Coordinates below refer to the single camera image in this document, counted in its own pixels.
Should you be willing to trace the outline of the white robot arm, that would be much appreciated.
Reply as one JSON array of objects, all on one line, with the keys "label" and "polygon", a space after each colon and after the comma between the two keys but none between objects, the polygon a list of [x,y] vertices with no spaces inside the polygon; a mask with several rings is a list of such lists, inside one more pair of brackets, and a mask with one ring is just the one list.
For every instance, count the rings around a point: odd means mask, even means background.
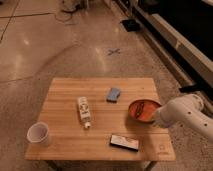
[{"label": "white robot arm", "polygon": [[162,128],[168,128],[176,122],[182,122],[195,132],[213,143],[213,119],[202,110],[204,102],[196,94],[187,94],[169,100],[159,107],[153,115],[154,122]]}]

